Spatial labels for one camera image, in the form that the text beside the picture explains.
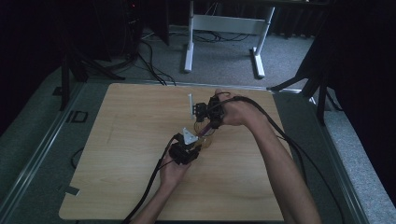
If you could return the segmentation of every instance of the forearm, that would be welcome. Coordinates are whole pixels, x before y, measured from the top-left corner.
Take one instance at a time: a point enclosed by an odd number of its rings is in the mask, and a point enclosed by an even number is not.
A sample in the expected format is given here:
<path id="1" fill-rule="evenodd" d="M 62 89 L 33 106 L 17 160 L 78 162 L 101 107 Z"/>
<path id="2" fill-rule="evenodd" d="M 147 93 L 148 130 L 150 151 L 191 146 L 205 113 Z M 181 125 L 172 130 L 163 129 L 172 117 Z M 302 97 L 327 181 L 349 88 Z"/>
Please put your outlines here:
<path id="1" fill-rule="evenodd" d="M 159 188 L 155 192 L 151 200 L 146 204 L 142 211 L 130 222 L 131 224 L 149 224 L 154 223 L 161 211 L 165 207 L 166 202 L 171 196 L 174 189 Z"/>
<path id="2" fill-rule="evenodd" d="M 262 116 L 248 125 L 265 162 L 279 207 L 287 223 L 320 223 L 312 196 L 289 152 Z"/>

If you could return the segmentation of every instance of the wooden table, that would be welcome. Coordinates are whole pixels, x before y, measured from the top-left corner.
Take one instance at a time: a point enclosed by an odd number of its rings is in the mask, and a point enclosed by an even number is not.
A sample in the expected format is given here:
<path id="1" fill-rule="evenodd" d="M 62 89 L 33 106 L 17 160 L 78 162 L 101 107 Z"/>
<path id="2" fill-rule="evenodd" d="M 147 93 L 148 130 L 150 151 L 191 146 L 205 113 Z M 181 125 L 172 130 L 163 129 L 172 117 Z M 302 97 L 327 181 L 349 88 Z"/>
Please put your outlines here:
<path id="1" fill-rule="evenodd" d="M 110 85 L 70 183 L 79 194 L 66 193 L 60 217 L 124 219 L 140 200 L 170 138 L 183 127 L 193 132 L 188 94 L 195 103 L 207 103 L 214 91 Z M 255 100 L 282 127 L 270 92 L 224 91 Z M 159 220 L 282 220 L 262 156 L 247 128 L 220 127 L 211 146 L 192 163 Z M 159 181 L 157 175 L 146 202 Z"/>

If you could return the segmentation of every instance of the metal stand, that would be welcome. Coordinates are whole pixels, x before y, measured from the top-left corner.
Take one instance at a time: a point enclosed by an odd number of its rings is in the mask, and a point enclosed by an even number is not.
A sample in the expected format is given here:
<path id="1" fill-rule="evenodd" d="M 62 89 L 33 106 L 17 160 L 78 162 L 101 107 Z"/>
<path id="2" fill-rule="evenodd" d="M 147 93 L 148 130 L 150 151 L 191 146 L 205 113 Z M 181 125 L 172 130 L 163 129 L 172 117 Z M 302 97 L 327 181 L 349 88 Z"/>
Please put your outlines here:
<path id="1" fill-rule="evenodd" d="M 184 70 L 189 73 L 191 72 L 192 68 L 192 54 L 194 51 L 194 43 L 192 42 L 193 31 L 216 31 L 224 33 L 259 35 L 259 43 L 257 45 L 257 48 L 253 48 L 252 56 L 256 64 L 257 75 L 259 77 L 265 77 L 264 69 L 262 66 L 262 56 L 260 54 L 262 52 L 262 45 L 264 44 L 265 37 L 267 36 L 268 29 L 271 24 L 274 10 L 274 7 L 270 7 L 270 12 L 268 13 L 265 20 L 194 15 L 194 2 L 190 1 L 189 44 L 187 46 L 186 63 Z"/>

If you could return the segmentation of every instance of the gray carpet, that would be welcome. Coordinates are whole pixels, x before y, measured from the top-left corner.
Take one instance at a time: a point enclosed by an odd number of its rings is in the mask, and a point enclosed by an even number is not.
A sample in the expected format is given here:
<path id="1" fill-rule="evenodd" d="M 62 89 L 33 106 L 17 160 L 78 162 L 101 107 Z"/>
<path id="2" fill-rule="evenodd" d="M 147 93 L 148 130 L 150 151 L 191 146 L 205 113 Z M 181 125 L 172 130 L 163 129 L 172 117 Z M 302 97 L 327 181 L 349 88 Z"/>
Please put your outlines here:
<path id="1" fill-rule="evenodd" d="M 249 57 L 249 49 L 258 41 L 257 36 L 237 42 L 206 43 L 195 42 L 192 72 L 184 73 L 185 44 L 187 37 L 174 35 L 170 46 L 158 41 L 156 37 L 145 38 L 153 49 L 153 65 L 177 82 L 205 85 L 239 86 L 265 88 L 279 84 L 294 76 L 313 39 L 294 37 L 285 39 L 281 36 L 268 36 L 262 58 L 266 77 L 256 78 L 253 63 Z M 139 50 L 144 58 L 149 59 L 149 48 L 141 45 Z M 152 81 L 154 78 L 146 70 L 140 60 L 134 65 L 118 71 L 118 75 L 126 77 L 124 82 Z M 114 82 L 100 74 L 92 74 L 72 105 L 71 110 L 88 113 L 84 123 L 66 121 L 50 147 L 41 166 L 35 173 L 29 188 L 23 194 L 9 219 L 9 223 L 74 223 L 58 217 L 58 211 L 64 198 L 64 188 L 70 182 L 74 169 L 70 164 L 73 154 L 84 147 L 96 113 L 109 83 Z M 53 96 L 55 87 L 60 85 L 60 70 L 51 74 L 40 89 L 32 96 L 29 104 L 23 109 L 16 121 L 10 126 L 0 140 L 0 197 L 6 198 L 10 187 L 17 180 L 24 164 L 29 160 L 41 139 L 50 128 L 53 120 L 62 115 L 59 112 L 60 97 Z M 291 86 L 301 89 L 304 81 Z M 353 223 L 348 212 L 343 194 L 334 177 L 330 162 L 326 159 L 323 127 L 312 114 L 313 105 L 298 94 L 282 92 L 276 94 L 276 104 L 285 130 L 292 138 L 301 139 L 301 147 L 317 162 L 319 170 L 340 203 L 346 223 Z M 308 185 L 318 204 L 324 223 L 341 223 L 340 211 L 330 197 L 323 181 L 308 161 L 304 161 L 308 174 Z M 119 223 L 118 221 L 81 221 L 80 223 Z"/>

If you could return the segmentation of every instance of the person's right hand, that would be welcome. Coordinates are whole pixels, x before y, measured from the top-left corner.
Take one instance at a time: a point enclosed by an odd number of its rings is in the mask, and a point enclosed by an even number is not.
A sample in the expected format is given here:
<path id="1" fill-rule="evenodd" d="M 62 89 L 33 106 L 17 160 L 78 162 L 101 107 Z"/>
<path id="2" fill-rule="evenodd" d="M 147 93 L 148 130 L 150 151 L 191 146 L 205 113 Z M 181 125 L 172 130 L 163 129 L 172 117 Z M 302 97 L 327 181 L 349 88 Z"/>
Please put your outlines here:
<path id="1" fill-rule="evenodd" d="M 235 96 L 234 93 L 224 92 L 216 89 L 215 94 L 219 100 L 225 101 Z M 264 118 L 262 113 L 254 105 L 243 101 L 231 101 L 222 105 L 224 110 L 223 124 L 238 126 L 245 125 L 248 128 L 255 122 Z"/>

